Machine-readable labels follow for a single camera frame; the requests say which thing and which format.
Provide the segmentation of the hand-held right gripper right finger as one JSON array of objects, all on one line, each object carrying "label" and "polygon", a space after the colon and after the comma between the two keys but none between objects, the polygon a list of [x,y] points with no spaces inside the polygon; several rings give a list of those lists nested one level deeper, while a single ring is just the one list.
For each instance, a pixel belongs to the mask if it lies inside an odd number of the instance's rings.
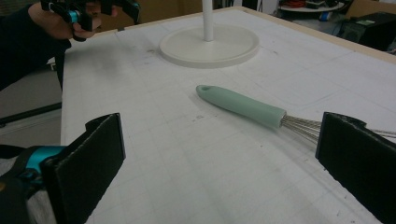
[{"label": "hand-held right gripper right finger", "polygon": [[396,144],[352,117],[326,112],[316,158],[384,224],[396,224]]}]

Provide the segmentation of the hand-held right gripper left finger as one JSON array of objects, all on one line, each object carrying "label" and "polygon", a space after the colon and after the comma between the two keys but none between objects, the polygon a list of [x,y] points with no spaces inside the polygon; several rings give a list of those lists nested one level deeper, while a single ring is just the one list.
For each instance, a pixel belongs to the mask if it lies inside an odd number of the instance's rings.
[{"label": "hand-held right gripper left finger", "polygon": [[84,224],[125,160],[120,114],[93,119],[60,153],[40,162],[57,224]]}]

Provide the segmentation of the whisk with green handle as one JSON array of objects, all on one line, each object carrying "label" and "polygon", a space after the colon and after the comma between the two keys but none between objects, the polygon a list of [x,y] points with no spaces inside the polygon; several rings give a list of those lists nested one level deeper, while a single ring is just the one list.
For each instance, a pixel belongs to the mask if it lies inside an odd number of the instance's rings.
[{"label": "whisk with green handle", "polygon": [[318,144],[324,120],[302,119],[291,116],[280,107],[268,105],[219,86],[198,85],[197,95],[204,101],[244,118],[254,120],[265,127],[285,127],[315,145]]}]

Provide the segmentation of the black floor bar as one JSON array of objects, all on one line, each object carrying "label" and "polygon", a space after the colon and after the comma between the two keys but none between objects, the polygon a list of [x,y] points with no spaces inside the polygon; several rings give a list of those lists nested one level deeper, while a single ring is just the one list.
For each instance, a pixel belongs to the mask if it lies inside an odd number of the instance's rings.
[{"label": "black floor bar", "polygon": [[3,118],[0,118],[0,128],[4,128],[10,122],[38,116],[38,115],[48,113],[48,112],[51,112],[54,110],[58,110],[61,108],[62,108],[62,103],[56,103],[56,104],[52,104],[52,105],[41,106],[36,109],[27,110],[27,111],[17,113],[14,115],[6,116]]}]

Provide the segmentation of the white stand with round base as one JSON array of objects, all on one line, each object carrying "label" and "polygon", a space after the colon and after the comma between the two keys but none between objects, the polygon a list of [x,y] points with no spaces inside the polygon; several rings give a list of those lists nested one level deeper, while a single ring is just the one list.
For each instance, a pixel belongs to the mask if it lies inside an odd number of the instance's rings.
[{"label": "white stand with round base", "polygon": [[256,34],[246,28],[213,21],[213,0],[202,0],[203,24],[186,27],[165,36],[159,51],[169,63],[200,69],[244,63],[260,46]]}]

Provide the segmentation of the black box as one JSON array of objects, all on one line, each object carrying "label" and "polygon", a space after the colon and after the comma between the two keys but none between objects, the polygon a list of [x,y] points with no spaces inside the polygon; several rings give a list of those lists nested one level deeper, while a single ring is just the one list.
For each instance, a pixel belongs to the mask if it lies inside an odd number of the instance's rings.
[{"label": "black box", "polygon": [[376,12],[358,18],[352,17],[342,23],[337,36],[385,51],[396,37],[396,14]]}]

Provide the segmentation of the cardboard box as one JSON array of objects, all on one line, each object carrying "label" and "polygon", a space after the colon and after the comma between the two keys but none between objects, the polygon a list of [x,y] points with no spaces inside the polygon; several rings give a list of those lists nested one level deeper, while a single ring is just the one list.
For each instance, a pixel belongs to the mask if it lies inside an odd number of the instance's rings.
[{"label": "cardboard box", "polygon": [[353,0],[346,18],[358,18],[376,12],[396,14],[396,0]]}]

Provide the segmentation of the round white table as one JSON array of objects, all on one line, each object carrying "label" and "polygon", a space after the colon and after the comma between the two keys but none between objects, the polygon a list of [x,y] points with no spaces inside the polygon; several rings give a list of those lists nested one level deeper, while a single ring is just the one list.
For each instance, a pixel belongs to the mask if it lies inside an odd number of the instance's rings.
[{"label": "round white table", "polygon": [[348,0],[280,0],[278,9],[290,12],[319,13],[342,9]]}]

